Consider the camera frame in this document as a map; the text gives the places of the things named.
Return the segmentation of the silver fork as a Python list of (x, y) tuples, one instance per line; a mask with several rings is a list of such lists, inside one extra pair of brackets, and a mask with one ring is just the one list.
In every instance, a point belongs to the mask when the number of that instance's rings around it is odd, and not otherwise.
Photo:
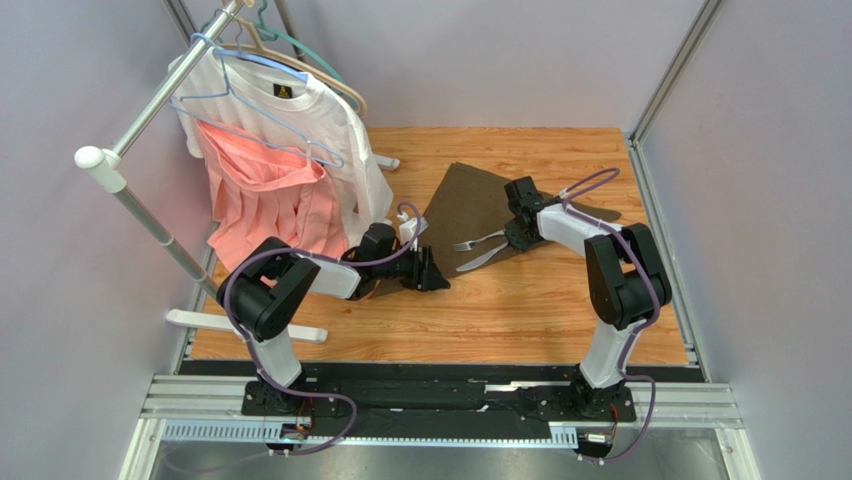
[(471, 251), (476, 246), (478, 246), (479, 244), (481, 244), (481, 243), (483, 243), (487, 240), (498, 238), (498, 237), (503, 237), (504, 235), (505, 235), (504, 230), (498, 230), (496, 232), (490, 233), (490, 234), (485, 235), (483, 237), (480, 237), (478, 239), (467, 240), (467, 241), (463, 241), (463, 242), (460, 242), (460, 243), (456, 243), (452, 246), (452, 249), (456, 252)]

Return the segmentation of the silver table knife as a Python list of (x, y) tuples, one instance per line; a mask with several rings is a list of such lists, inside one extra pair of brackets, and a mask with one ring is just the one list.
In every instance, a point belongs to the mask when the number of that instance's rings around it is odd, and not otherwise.
[(486, 265), (494, 256), (505, 250), (508, 246), (509, 242), (503, 242), (498, 247), (495, 247), (487, 251), (486, 253), (483, 253), (480, 256), (474, 258), (473, 260), (458, 266), (456, 268), (456, 271), (459, 273), (464, 273), (481, 268), (482, 266)]

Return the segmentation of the olive brown cloth napkin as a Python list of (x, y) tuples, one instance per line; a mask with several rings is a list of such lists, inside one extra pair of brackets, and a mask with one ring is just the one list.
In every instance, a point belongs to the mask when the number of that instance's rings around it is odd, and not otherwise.
[(505, 239), (492, 238), (474, 251), (456, 252), (452, 246), (498, 231), (513, 219), (505, 185), (510, 180), (476, 167), (454, 163), (422, 213), (427, 228), (418, 245), (429, 246), (440, 273), (449, 281), (461, 275), (457, 267), (499, 246)]

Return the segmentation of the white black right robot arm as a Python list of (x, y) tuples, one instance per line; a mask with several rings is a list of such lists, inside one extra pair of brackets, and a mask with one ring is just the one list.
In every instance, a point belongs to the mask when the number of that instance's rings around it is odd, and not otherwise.
[(598, 320), (592, 343), (571, 379), (569, 404), (580, 416), (603, 414), (625, 384), (625, 368), (641, 332), (672, 299), (650, 228), (592, 217), (559, 197), (546, 198), (531, 177), (505, 184), (512, 219), (509, 245), (526, 252), (552, 242), (583, 256)]

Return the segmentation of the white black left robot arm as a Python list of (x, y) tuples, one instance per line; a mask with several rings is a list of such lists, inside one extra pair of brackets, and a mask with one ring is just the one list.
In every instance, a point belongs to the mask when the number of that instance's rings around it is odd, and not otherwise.
[(226, 278), (216, 297), (258, 369), (245, 411), (266, 408), (293, 415), (309, 405), (308, 398), (289, 389), (302, 367), (288, 327), (306, 296), (358, 301), (391, 280), (420, 292), (451, 286), (430, 247), (418, 246), (415, 237), (401, 241), (394, 228), (383, 223), (372, 224), (360, 244), (339, 259), (297, 250), (276, 237), (264, 240)]

